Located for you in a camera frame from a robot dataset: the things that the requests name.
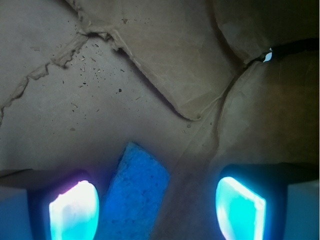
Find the cardboard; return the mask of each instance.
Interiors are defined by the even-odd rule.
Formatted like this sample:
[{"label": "cardboard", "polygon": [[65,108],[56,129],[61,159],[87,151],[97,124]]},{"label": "cardboard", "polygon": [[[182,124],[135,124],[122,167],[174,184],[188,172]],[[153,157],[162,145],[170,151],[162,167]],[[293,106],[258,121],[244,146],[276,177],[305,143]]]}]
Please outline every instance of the cardboard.
[{"label": "cardboard", "polygon": [[319,52],[253,63],[225,100],[218,137],[221,161],[318,163]]},{"label": "cardboard", "polygon": [[67,0],[84,34],[108,33],[150,82],[190,120],[217,103],[239,70],[201,0]]},{"label": "cardboard", "polygon": [[226,41],[246,64],[272,47],[319,38],[318,0],[213,0],[213,8]]}]

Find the blue sponge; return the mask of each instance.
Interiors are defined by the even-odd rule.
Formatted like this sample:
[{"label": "blue sponge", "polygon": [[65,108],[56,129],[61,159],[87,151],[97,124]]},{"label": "blue sponge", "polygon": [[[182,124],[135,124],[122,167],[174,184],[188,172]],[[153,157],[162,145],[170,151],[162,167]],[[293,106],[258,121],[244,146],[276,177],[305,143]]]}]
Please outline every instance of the blue sponge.
[{"label": "blue sponge", "polygon": [[95,239],[149,239],[169,180],[154,157],[129,143],[100,205]]}]

